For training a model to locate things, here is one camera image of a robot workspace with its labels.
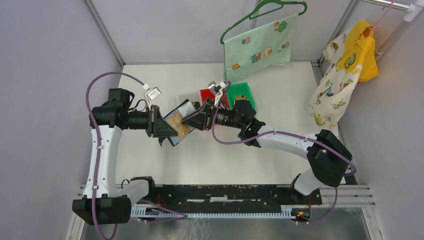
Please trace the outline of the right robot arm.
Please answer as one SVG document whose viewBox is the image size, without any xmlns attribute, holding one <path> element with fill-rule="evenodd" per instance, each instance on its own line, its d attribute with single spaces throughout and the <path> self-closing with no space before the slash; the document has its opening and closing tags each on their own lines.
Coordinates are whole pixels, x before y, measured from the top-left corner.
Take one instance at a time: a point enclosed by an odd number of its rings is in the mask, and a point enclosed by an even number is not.
<svg viewBox="0 0 424 240">
<path fill-rule="evenodd" d="M 212 99 L 207 99 L 199 109 L 184 117 L 182 123 L 200 131 L 212 130 L 215 125 L 239 129 L 236 145 L 276 149 L 306 159 L 310 168 L 295 177 L 288 191 L 289 199 L 295 204 L 302 204 L 323 186 L 337 188 L 348 175 L 348 168 L 353 173 L 356 171 L 352 154 L 331 131 L 322 129 L 316 134 L 306 134 L 278 130 L 257 120 L 255 115 L 247 100 L 238 100 L 228 110 L 214 106 Z"/>
</svg>

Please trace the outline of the metal hanging rail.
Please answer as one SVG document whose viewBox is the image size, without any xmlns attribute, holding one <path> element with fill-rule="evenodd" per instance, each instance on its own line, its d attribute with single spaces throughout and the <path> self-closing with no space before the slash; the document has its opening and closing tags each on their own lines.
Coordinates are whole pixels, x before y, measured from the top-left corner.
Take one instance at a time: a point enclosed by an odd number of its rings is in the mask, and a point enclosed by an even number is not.
<svg viewBox="0 0 424 240">
<path fill-rule="evenodd" d="M 409 3 L 400 0 L 366 0 L 365 2 L 384 9 L 384 13 L 371 29 L 375 33 L 377 42 L 374 56 L 376 60 L 379 60 L 423 12 L 424 2 L 422 0 L 412 0 Z"/>
</svg>

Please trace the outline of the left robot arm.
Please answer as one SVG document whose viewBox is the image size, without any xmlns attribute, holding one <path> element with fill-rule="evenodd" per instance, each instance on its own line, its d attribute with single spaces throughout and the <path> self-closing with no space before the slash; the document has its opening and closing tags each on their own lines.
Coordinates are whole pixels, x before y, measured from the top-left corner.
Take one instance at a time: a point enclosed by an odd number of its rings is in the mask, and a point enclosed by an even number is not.
<svg viewBox="0 0 424 240">
<path fill-rule="evenodd" d="M 117 155 L 123 131 L 144 130 L 151 138 L 178 135 L 164 120 L 157 105 L 145 111 L 131 110 L 134 96 L 126 89 L 111 88 L 108 100 L 94 107 L 89 118 L 92 128 L 90 168 L 82 198 L 72 202 L 72 211 L 91 226 L 127 223 L 133 205 L 139 200 L 151 204 L 157 198 L 151 176 L 134 177 L 122 189 L 117 187 Z"/>
</svg>

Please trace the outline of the black leather card holder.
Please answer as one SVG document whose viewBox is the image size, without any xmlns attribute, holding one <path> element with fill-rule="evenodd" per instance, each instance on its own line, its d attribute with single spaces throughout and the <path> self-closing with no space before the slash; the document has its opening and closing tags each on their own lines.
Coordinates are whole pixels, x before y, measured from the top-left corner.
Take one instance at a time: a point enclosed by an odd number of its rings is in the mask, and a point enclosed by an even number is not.
<svg viewBox="0 0 424 240">
<path fill-rule="evenodd" d="M 187 137 L 194 130 L 193 127 L 183 124 L 182 121 L 183 118 L 194 113 L 195 111 L 196 108 L 194 104 L 189 99 L 186 99 L 178 107 L 176 107 L 164 117 L 165 121 L 174 130 L 177 131 L 177 136 L 171 136 L 167 138 L 173 147 L 183 141 L 184 138 Z"/>
</svg>

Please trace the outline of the red plastic bin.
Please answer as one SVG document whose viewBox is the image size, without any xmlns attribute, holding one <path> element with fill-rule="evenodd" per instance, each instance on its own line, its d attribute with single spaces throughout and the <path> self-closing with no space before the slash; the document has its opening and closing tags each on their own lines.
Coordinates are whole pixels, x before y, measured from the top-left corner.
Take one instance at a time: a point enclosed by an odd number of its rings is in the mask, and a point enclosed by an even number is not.
<svg viewBox="0 0 424 240">
<path fill-rule="evenodd" d="M 211 98 L 211 99 L 215 98 L 214 94 L 208 88 L 201 89 L 199 92 L 200 92 L 201 104 L 204 104 L 207 98 Z M 222 104 L 224 105 L 225 108 L 228 108 L 230 106 L 227 96 L 224 97 Z"/>
</svg>

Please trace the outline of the yellow garment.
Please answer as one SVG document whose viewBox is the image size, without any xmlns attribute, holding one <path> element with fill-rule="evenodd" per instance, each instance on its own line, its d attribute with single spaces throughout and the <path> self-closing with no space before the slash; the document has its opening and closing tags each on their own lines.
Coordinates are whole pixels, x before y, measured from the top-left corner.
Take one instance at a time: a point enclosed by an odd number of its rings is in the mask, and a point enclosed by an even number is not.
<svg viewBox="0 0 424 240">
<path fill-rule="evenodd" d="M 366 20 L 359 20 L 346 34 L 344 52 L 337 63 L 338 70 L 358 74 L 359 82 L 367 82 L 379 75 L 372 28 Z"/>
</svg>

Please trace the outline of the light green printed cloth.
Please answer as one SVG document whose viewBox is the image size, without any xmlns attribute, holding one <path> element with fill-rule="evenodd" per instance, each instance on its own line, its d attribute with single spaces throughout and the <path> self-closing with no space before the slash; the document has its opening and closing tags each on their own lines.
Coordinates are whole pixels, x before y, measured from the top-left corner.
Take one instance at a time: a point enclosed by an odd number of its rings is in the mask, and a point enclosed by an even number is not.
<svg viewBox="0 0 424 240">
<path fill-rule="evenodd" d="M 291 60 L 298 15 L 267 23 L 224 41 L 223 79 L 237 81 Z"/>
</svg>

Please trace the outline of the green plastic bin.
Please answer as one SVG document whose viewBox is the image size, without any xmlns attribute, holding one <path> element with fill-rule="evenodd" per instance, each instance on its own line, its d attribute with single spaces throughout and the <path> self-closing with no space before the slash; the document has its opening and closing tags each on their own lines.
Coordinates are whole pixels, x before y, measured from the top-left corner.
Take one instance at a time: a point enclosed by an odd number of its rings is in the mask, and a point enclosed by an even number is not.
<svg viewBox="0 0 424 240">
<path fill-rule="evenodd" d="M 233 109 L 235 103 L 239 100 L 248 101 L 252 108 L 256 109 L 256 104 L 247 82 L 231 84 L 229 90 L 226 91 L 226 97 L 230 110 Z"/>
</svg>

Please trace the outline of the green clothes hanger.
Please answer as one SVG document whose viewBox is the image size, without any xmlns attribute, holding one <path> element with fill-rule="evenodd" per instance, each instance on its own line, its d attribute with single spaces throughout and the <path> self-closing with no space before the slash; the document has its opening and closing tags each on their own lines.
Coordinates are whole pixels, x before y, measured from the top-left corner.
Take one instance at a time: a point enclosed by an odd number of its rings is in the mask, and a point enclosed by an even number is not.
<svg viewBox="0 0 424 240">
<path fill-rule="evenodd" d="M 265 12 L 260 13 L 261 8 L 263 8 L 266 5 L 269 4 L 276 4 L 278 5 L 277 8 L 274 8 L 272 10 L 268 10 Z M 298 15 L 301 16 L 303 15 L 307 10 L 308 10 L 308 4 L 305 1 L 296 1 L 296 0 L 261 0 L 259 3 L 257 3 L 255 5 L 255 8 L 253 9 L 252 12 L 250 12 L 249 14 L 245 15 L 243 18 L 239 19 L 237 22 L 235 22 L 233 25 L 231 25 L 230 27 L 226 28 L 225 31 L 222 33 L 219 42 L 221 45 L 224 45 L 224 38 L 226 36 L 226 34 L 231 31 L 232 29 L 234 29 L 235 27 L 237 27 L 239 24 L 243 23 L 246 20 L 255 20 L 259 17 L 262 17 L 264 15 L 279 11 L 281 9 L 283 9 L 285 6 L 290 6 L 290 5 L 300 5 L 303 6 L 303 11 L 299 12 Z"/>
</svg>

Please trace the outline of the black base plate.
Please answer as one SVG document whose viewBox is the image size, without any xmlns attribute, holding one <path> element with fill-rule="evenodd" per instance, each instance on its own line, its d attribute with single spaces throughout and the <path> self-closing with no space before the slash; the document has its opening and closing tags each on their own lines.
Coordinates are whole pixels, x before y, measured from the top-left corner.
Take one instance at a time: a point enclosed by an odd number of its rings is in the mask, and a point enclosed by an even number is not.
<svg viewBox="0 0 424 240">
<path fill-rule="evenodd" d="M 289 185 L 156 185 L 146 200 L 185 214 L 274 214 L 282 206 L 321 205 L 320 191 L 304 196 Z"/>
</svg>

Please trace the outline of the white printed garment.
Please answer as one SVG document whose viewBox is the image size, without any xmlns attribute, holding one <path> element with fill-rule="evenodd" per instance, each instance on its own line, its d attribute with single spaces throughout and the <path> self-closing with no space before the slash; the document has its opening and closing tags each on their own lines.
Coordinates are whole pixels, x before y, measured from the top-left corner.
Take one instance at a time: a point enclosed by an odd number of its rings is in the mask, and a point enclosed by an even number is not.
<svg viewBox="0 0 424 240">
<path fill-rule="evenodd" d="M 347 73 L 337 68 L 337 63 L 345 50 L 344 42 L 349 31 L 350 29 L 335 38 L 323 52 L 324 61 L 329 65 L 308 103 L 309 113 L 320 129 L 337 126 L 359 81 L 358 74 Z"/>
</svg>

